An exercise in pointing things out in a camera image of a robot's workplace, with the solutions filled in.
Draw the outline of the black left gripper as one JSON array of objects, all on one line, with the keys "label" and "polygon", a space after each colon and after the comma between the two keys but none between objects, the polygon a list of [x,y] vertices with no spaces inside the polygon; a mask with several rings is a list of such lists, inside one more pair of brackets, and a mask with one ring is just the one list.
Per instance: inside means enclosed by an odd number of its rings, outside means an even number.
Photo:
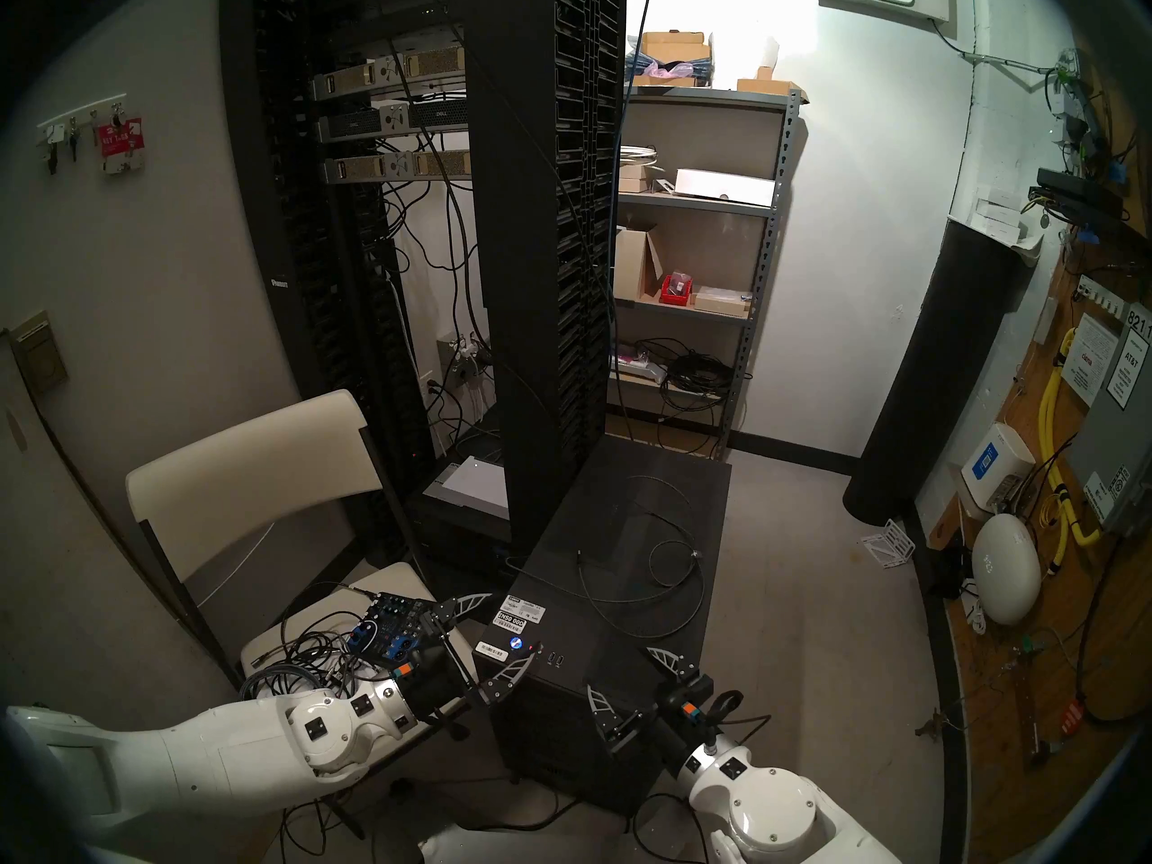
[{"label": "black left gripper", "polygon": [[393,680],[417,720],[431,722],[455,699],[497,706],[508,700],[529,674],[537,652],[522,652],[521,655],[510,652],[502,662],[477,652],[477,677],[447,634],[461,621],[487,626],[493,617],[494,596],[491,592],[464,594],[433,605],[433,621],[446,635],[407,634],[394,644],[397,650],[393,658]]}]

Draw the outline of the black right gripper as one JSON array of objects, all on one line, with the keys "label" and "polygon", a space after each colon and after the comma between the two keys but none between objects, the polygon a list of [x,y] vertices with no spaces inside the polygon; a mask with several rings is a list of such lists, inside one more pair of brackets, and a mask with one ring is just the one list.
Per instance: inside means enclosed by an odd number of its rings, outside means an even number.
[{"label": "black right gripper", "polygon": [[638,711],[615,707],[607,696],[586,687],[586,698],[597,732],[608,753],[637,744],[658,757],[668,773],[679,773],[697,746],[715,741],[718,729],[708,722],[704,705],[714,695],[711,676],[685,655],[666,647],[646,646],[644,655],[661,675],[653,702]]}]

